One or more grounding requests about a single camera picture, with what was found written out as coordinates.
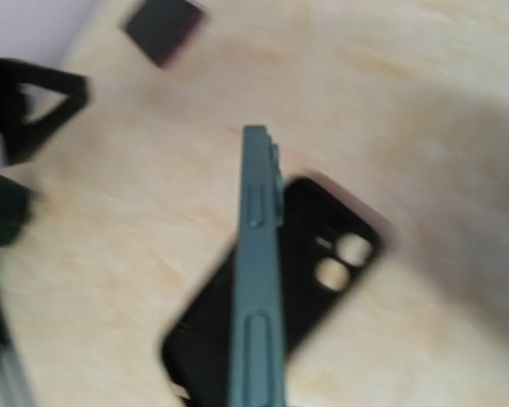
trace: countertop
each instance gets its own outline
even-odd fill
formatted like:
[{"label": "countertop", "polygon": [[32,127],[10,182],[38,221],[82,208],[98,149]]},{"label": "countertop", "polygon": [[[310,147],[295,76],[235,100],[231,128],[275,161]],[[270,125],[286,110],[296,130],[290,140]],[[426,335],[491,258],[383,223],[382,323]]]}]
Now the countertop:
[{"label": "countertop", "polygon": [[41,197],[0,297],[41,406],[178,405],[159,344],[233,239],[250,123],[393,225],[289,404],[509,406],[509,1],[201,3],[168,70],[103,4],[65,67],[91,106],[13,169]]}]

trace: circular hole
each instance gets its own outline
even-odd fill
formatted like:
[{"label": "circular hole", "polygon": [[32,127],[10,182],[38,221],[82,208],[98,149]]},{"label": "circular hole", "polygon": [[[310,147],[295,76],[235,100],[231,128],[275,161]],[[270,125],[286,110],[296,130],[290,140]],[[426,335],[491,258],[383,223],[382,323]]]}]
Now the circular hole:
[{"label": "circular hole", "polygon": [[372,245],[358,235],[345,235],[338,240],[338,256],[345,262],[356,267],[366,263],[372,251]]},{"label": "circular hole", "polygon": [[349,271],[334,259],[324,259],[316,267],[315,277],[319,283],[332,291],[343,291],[349,285]]}]

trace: black phone case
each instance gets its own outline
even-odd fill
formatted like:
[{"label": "black phone case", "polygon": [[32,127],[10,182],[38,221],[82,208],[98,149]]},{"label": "black phone case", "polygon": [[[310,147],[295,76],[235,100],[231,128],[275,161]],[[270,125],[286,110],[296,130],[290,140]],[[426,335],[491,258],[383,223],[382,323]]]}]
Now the black phone case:
[{"label": "black phone case", "polygon": [[[371,245],[362,266],[338,256],[336,243],[347,234]],[[383,239],[319,184],[298,178],[284,191],[278,240],[289,356],[381,255]],[[164,340],[162,360],[171,380],[186,390],[188,398],[182,400],[188,407],[223,407],[227,402],[234,249]],[[316,279],[317,265],[327,258],[349,271],[343,291],[333,291]]]}]

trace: marble surface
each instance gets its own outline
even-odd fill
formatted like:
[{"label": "marble surface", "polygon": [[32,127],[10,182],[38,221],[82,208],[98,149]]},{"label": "marble surface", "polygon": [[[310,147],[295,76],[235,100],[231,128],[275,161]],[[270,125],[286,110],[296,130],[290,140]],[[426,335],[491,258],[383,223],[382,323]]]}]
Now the marble surface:
[{"label": "marble surface", "polygon": [[233,237],[247,123],[285,176],[394,226],[290,364],[290,405],[509,406],[509,0],[201,3],[168,70],[117,28],[130,0],[70,56],[93,103],[31,164],[35,219],[0,253],[42,406],[178,405],[158,347]]}]

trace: beige marble tabletop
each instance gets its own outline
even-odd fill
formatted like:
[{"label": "beige marble tabletop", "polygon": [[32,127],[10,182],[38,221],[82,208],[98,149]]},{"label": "beige marble tabletop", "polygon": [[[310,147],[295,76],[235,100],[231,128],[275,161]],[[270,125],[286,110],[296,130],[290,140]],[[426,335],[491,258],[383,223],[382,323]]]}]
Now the beige marble tabletop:
[{"label": "beige marble tabletop", "polygon": [[107,2],[66,65],[93,102],[30,166],[0,295],[42,406],[172,406],[158,358],[230,243],[241,128],[394,246],[293,359],[291,405],[509,406],[509,0],[206,0],[168,70]]}]

